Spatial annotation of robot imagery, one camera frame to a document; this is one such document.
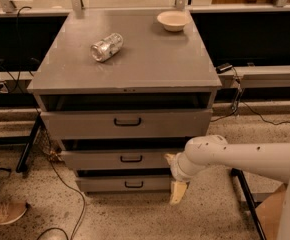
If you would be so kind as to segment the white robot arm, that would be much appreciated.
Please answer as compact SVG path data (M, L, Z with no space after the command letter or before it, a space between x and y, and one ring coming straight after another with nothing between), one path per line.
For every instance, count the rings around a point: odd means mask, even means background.
M170 203L183 198L188 183L212 165L240 169L287 185L277 240L290 240L290 143L230 144L220 135L194 137L184 150L165 155L173 176Z

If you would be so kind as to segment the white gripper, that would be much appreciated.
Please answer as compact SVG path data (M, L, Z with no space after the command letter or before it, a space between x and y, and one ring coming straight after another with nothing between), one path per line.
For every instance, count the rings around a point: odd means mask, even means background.
M170 165L172 176L176 181L171 182L170 204L179 204L188 188L187 183L193 178L193 163L187 158L184 152L164 155Z

